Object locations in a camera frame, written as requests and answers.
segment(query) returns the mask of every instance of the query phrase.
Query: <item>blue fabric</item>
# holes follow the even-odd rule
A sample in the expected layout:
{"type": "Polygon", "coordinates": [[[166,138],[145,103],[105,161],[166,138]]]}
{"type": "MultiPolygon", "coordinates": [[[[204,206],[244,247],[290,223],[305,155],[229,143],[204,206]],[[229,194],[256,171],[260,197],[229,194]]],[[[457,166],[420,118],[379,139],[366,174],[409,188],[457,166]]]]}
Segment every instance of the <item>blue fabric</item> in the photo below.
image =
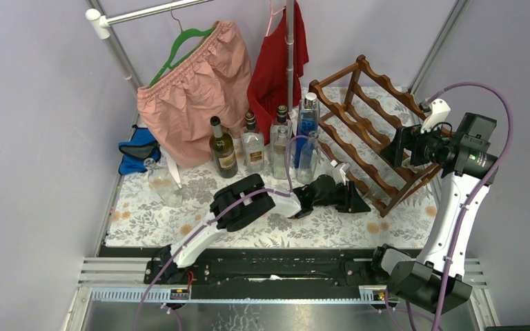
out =
{"type": "Polygon", "coordinates": [[[133,126],[135,132],[130,141],[119,143],[119,151],[123,153],[123,161],[119,166],[119,174],[132,174],[134,172],[145,172],[143,161],[148,157],[159,161],[161,152],[159,143],[147,128],[133,126]]]}

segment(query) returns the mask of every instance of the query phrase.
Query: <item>white pipe connector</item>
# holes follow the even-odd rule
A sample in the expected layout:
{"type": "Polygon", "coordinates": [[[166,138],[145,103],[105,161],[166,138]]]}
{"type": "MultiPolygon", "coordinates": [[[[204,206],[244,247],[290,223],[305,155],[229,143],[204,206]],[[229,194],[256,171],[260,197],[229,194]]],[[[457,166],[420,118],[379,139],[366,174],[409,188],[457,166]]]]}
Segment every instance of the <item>white pipe connector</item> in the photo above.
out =
{"type": "Polygon", "coordinates": [[[101,16],[100,12],[94,8],[86,11],[86,19],[90,21],[92,27],[95,29],[97,36],[100,39],[107,39],[110,37],[108,31],[109,25],[106,23],[106,16],[101,16]]]}

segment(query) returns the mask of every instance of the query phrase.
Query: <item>white wall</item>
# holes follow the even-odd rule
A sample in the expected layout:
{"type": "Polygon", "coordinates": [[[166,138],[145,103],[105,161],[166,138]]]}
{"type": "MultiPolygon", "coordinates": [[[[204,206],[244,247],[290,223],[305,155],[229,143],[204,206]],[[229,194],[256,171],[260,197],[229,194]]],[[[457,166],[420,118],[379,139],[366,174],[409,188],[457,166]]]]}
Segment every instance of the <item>white wall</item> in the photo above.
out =
{"type": "Polygon", "coordinates": [[[135,98],[84,1],[0,0],[0,330],[59,330],[135,98]]]}
{"type": "MultiPolygon", "coordinates": [[[[482,263],[501,323],[530,323],[530,0],[473,0],[418,95],[459,81],[491,84],[513,108],[512,149],[479,210],[469,252],[482,263]]],[[[507,120],[493,94],[458,88],[442,97],[455,127],[465,112],[497,119],[491,152],[501,151],[507,120]]]]}
{"type": "MultiPolygon", "coordinates": [[[[130,12],[166,0],[101,0],[109,16],[130,12]]],[[[278,10],[285,0],[273,0],[278,10]]],[[[310,63],[300,81],[307,86],[354,63],[365,54],[375,71],[390,76],[396,86],[411,83],[454,0],[301,0],[310,63]]],[[[269,22],[267,0],[214,0],[173,13],[184,29],[210,28],[216,20],[233,20],[239,26],[255,65],[269,22]]],[[[272,27],[277,26],[278,15],[272,27]]],[[[169,13],[120,23],[115,31],[142,81],[147,84],[166,62],[179,34],[169,13]]],[[[186,54],[198,39],[185,44],[186,54]]],[[[375,85],[370,79],[361,83],[375,85]]],[[[347,78],[337,82],[348,85],[347,78]]]]}

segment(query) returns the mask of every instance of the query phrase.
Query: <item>gray floral pattern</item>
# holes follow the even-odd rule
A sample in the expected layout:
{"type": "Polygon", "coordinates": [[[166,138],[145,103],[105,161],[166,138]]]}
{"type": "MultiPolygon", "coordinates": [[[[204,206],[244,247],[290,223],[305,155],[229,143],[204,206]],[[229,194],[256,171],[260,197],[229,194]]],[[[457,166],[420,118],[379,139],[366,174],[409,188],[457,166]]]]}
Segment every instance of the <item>gray floral pattern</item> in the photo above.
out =
{"type": "MultiPolygon", "coordinates": [[[[401,118],[403,125],[413,124],[408,110],[386,91],[381,88],[363,90],[370,97],[379,100],[386,112],[401,118]]],[[[325,88],[324,91],[331,101],[341,102],[346,89],[325,88]]],[[[355,97],[353,104],[356,111],[362,117],[369,118],[379,132],[393,137],[395,129],[362,100],[355,97]]],[[[322,107],[322,114],[328,111],[326,107],[322,107]]],[[[338,118],[332,117],[327,123],[336,128],[345,142],[352,143],[361,158],[373,164],[387,183],[397,188],[404,185],[404,181],[338,118]]],[[[330,145],[338,159],[349,162],[353,174],[365,181],[375,196],[388,201],[386,193],[322,130],[320,141],[330,145]]],[[[161,202],[150,189],[147,174],[124,176],[117,188],[119,193],[114,211],[110,215],[106,245],[162,246],[182,239],[206,215],[216,191],[248,175],[239,155],[239,141],[235,142],[235,149],[239,172],[232,179],[221,178],[216,173],[212,161],[196,168],[180,170],[184,192],[184,204],[180,208],[169,208],[161,202]]],[[[280,181],[271,176],[268,155],[266,156],[266,170],[262,173],[266,185],[288,190],[287,181],[280,181]]],[[[330,169],[330,162],[323,158],[317,167],[316,176],[327,173],[330,169]]],[[[294,169],[291,170],[291,176],[295,178],[294,169]]],[[[294,186],[297,185],[301,184],[294,181],[294,186]]],[[[316,208],[311,215],[298,220],[286,219],[278,214],[265,214],[250,226],[221,237],[212,247],[374,248],[388,243],[401,248],[416,248],[425,244],[435,213],[431,188],[426,185],[384,218],[381,218],[374,208],[364,214],[340,214],[330,207],[316,208]]]]}

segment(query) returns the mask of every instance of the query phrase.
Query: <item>wavy wooden shelf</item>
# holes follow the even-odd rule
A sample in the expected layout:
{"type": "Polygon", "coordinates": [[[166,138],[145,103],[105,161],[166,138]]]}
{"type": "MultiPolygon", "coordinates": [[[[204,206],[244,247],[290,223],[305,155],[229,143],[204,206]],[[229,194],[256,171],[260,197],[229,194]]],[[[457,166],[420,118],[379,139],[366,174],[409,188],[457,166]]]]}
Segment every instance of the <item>wavy wooden shelf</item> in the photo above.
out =
{"type": "Polygon", "coordinates": [[[352,146],[350,143],[344,142],[338,136],[338,132],[336,132],[336,129],[333,126],[326,123],[320,123],[320,127],[324,131],[326,131],[328,136],[330,136],[330,138],[332,138],[332,140],[334,140],[334,142],[336,142],[336,144],[338,144],[338,146],[340,146],[345,151],[345,153],[349,155],[352,160],[354,160],[356,164],[358,164],[358,166],[361,167],[361,169],[363,169],[369,175],[369,177],[372,178],[372,180],[374,180],[377,185],[379,185],[379,187],[383,191],[385,191],[385,193],[387,193],[391,198],[393,198],[397,195],[397,193],[399,193],[399,190],[397,188],[387,184],[383,180],[383,178],[381,178],[381,176],[379,175],[379,170],[377,170],[374,165],[368,164],[367,162],[363,161],[363,159],[361,159],[360,155],[356,151],[355,146],[352,146]]]}
{"type": "MultiPolygon", "coordinates": [[[[431,164],[430,166],[426,167],[421,171],[414,172],[413,170],[408,168],[393,167],[393,165],[388,160],[383,158],[383,156],[381,155],[381,150],[387,147],[388,144],[390,144],[390,139],[385,134],[378,132],[373,126],[373,123],[370,119],[366,119],[356,112],[352,104],[353,96],[356,95],[361,98],[361,100],[363,100],[367,105],[369,105],[371,109],[373,109],[379,116],[381,116],[394,128],[400,128],[402,126],[401,119],[395,115],[391,115],[385,112],[385,110],[381,106],[381,103],[377,99],[370,98],[362,91],[362,87],[358,83],[358,79],[360,78],[361,72],[369,76],[372,80],[374,80],[374,82],[384,88],[400,103],[409,108],[414,114],[418,115],[419,118],[425,119],[426,117],[424,113],[420,110],[418,105],[415,104],[415,99],[413,98],[413,95],[409,94],[408,92],[397,91],[393,87],[393,84],[391,83],[389,77],[385,76],[384,74],[376,74],[371,69],[369,62],[366,60],[364,55],[360,55],[357,58],[356,63],[346,67],[343,70],[340,70],[339,72],[336,72],[332,76],[322,80],[322,82],[312,81],[310,83],[310,92],[314,92],[318,96],[320,102],[323,103],[330,110],[328,114],[325,114],[320,118],[320,127],[391,198],[389,204],[385,204],[383,201],[377,199],[377,197],[369,191],[369,187],[363,181],[357,179],[351,172],[346,175],[349,181],[353,181],[359,190],[368,194],[367,196],[369,197],[371,203],[375,206],[375,208],[377,208],[381,217],[385,217],[396,205],[401,203],[401,201],[407,199],[410,195],[415,193],[422,186],[429,183],[429,181],[432,180],[432,178],[440,171],[441,167],[436,164],[431,164]],[[344,98],[344,104],[328,100],[322,88],[331,84],[337,79],[346,76],[349,73],[352,73],[352,75],[349,83],[349,88],[347,89],[346,96],[344,98]],[[370,147],[370,149],[372,149],[372,151],[377,153],[377,155],[383,161],[385,161],[391,167],[391,169],[393,169],[393,171],[395,171],[398,175],[401,176],[401,178],[406,181],[403,188],[398,190],[396,187],[389,185],[380,176],[379,171],[374,165],[365,162],[360,157],[356,148],[353,145],[351,145],[350,143],[346,143],[344,140],[342,140],[342,138],[340,138],[336,129],[326,123],[326,121],[328,121],[328,119],[330,119],[332,116],[337,116],[340,121],[344,123],[344,125],[346,125],[347,128],[352,130],[368,147],[370,147]]],[[[330,149],[330,146],[324,143],[320,143],[320,145],[330,155],[330,157],[336,159],[330,149]]],[[[408,157],[409,155],[407,153],[404,153],[404,158],[408,157]]]]}
{"type": "MultiPolygon", "coordinates": [[[[320,143],[320,147],[322,147],[326,151],[326,153],[328,154],[328,156],[330,156],[330,158],[336,161],[342,162],[341,160],[337,159],[336,156],[334,156],[334,153],[332,153],[332,149],[330,148],[330,146],[326,145],[325,143],[320,143]]],[[[362,192],[363,194],[366,194],[366,197],[369,198],[369,200],[371,200],[371,203],[375,206],[375,208],[377,208],[377,210],[381,212],[381,210],[385,210],[385,208],[387,208],[387,205],[385,204],[385,202],[377,199],[377,197],[373,195],[371,190],[369,190],[369,187],[365,184],[365,182],[356,178],[352,172],[347,173],[346,178],[349,181],[354,182],[354,184],[360,190],[360,192],[362,192]]]]}

